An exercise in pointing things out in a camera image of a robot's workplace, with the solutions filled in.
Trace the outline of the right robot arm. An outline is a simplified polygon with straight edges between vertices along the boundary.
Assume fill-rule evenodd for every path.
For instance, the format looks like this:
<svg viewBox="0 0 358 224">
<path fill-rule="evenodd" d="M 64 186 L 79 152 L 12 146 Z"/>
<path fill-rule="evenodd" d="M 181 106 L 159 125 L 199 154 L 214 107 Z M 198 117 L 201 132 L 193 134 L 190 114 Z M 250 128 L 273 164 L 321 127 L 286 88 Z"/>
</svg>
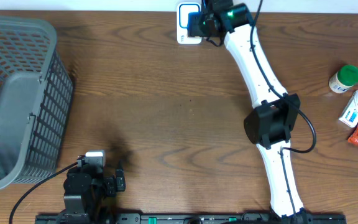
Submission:
<svg viewBox="0 0 358 224">
<path fill-rule="evenodd" d="M 303 115 L 300 99 L 277 80 L 259 42 L 258 18 L 244 3 L 183 2 L 177 6 L 177 41 L 225 46 L 239 67 L 253 107 L 244 129 L 262 156 L 270 187 L 271 213 L 256 223 L 307 223 L 290 157 L 291 132 Z"/>
</svg>

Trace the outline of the green lid jar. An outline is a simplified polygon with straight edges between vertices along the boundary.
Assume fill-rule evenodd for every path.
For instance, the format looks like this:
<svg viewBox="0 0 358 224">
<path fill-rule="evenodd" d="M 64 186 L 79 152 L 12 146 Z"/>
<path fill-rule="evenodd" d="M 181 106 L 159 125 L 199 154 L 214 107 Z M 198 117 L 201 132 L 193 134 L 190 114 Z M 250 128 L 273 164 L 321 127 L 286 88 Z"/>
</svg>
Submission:
<svg viewBox="0 0 358 224">
<path fill-rule="evenodd" d="M 358 83 L 358 68 L 353 65 L 341 67 L 330 79 L 329 87 L 335 93 L 344 93 Z"/>
</svg>

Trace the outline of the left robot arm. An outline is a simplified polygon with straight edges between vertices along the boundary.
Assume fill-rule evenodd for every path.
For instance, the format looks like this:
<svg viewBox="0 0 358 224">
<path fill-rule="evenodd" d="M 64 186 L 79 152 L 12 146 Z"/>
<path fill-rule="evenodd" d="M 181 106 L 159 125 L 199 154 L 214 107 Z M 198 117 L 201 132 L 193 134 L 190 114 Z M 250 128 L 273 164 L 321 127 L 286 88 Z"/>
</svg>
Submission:
<svg viewBox="0 0 358 224">
<path fill-rule="evenodd" d="M 118 163 L 114 175 L 105 176 L 104 157 L 83 156 L 77 162 L 63 183 L 65 209 L 55 223 L 114 223 L 114 215 L 103 201 L 125 191 L 122 163 Z"/>
</svg>

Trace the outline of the white Panadol medicine box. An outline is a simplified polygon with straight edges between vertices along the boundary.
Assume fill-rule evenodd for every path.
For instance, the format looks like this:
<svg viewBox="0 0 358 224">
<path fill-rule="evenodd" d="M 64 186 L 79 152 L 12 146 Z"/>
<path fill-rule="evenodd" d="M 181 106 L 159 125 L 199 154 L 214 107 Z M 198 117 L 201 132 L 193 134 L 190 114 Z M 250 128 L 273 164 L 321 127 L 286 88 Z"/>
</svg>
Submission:
<svg viewBox="0 0 358 224">
<path fill-rule="evenodd" d="M 344 108 L 339 120 L 350 128 L 354 128 L 358 124 L 358 90 L 356 90 Z"/>
</svg>

